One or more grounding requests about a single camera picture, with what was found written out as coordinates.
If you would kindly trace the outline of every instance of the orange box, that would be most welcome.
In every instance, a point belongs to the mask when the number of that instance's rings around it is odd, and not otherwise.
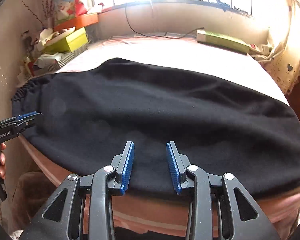
[[[68,20],[64,23],[61,23],[53,28],[53,31],[59,32],[62,29],[68,29],[75,27],[76,30],[81,29],[82,27],[94,24],[98,22],[98,14],[97,13],[89,13],[83,14],[71,20]]]

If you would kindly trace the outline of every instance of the silver screw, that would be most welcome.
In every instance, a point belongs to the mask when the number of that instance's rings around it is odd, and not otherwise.
[[[111,165],[108,165],[108,166],[104,167],[103,169],[106,172],[111,172],[111,171],[113,171],[114,168]]]
[[[77,175],[76,174],[70,174],[69,176],[68,176],[68,179],[70,180],[70,181],[73,181],[73,180],[76,180],[77,179]]]
[[[190,170],[190,171],[197,171],[198,167],[195,166],[195,165],[189,165],[188,170]]]
[[[225,178],[228,179],[228,180],[233,180],[233,179],[234,179],[234,176],[233,176],[233,174],[231,174],[231,173],[226,173],[226,174],[225,174]]]

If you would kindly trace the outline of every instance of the bed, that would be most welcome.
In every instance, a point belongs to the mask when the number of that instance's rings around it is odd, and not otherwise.
[[[253,58],[199,44],[192,38],[116,37],[91,45],[86,52],[58,72],[87,71],[115,57],[209,74],[256,90],[289,105],[280,88]],[[44,174],[56,186],[72,173],[53,163],[22,136],[20,140]],[[278,230],[281,238],[286,239],[298,218],[300,186],[257,201]],[[137,197],[129,195],[128,191],[124,197],[113,197],[113,210],[116,226],[137,233],[150,230],[168,235],[185,236],[188,217],[188,205],[185,203]],[[214,213],[213,220],[213,232],[216,237],[218,235],[216,213]]]

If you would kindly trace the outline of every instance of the triangular cutout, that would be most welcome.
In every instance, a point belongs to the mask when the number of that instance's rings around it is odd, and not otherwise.
[[[240,189],[235,188],[234,195],[237,200],[241,221],[247,221],[258,217],[258,213],[254,210]]]
[[[63,189],[58,197],[52,202],[51,206],[45,211],[43,218],[60,222],[62,217],[63,206],[65,205],[68,190]]]

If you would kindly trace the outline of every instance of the colorful bag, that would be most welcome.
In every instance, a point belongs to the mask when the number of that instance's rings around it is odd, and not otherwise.
[[[53,0],[53,3],[55,26],[88,12],[81,0]]]

